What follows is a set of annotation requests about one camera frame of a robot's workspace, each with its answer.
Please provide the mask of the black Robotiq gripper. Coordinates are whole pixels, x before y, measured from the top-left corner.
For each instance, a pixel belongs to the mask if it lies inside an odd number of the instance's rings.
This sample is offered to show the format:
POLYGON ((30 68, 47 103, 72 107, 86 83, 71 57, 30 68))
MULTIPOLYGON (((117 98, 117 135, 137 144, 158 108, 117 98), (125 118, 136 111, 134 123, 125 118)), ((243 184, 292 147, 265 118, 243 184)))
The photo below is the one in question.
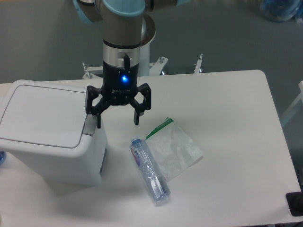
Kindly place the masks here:
POLYGON ((103 63, 103 85, 101 88, 87 86, 85 111, 97 117, 97 128, 101 128, 101 114, 112 106, 130 104, 134 108, 134 123, 139 125, 140 116, 152 107, 152 91, 147 83, 137 87, 139 65, 130 68, 115 67, 103 63), (138 103, 135 96, 141 93, 143 101, 138 103), (93 101, 101 95, 98 103, 93 101))

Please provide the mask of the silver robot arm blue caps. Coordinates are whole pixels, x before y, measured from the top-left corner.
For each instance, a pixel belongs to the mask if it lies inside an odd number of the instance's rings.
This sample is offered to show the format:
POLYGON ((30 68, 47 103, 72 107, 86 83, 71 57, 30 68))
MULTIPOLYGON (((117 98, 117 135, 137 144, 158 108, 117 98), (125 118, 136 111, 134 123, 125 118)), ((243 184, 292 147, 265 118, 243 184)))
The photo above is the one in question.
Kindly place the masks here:
POLYGON ((103 84, 87 87, 85 111, 97 118, 110 106, 131 105, 134 123, 151 109, 151 88, 137 86, 142 25, 145 12, 185 4, 184 0, 75 0, 78 16, 86 23, 102 20, 103 84))

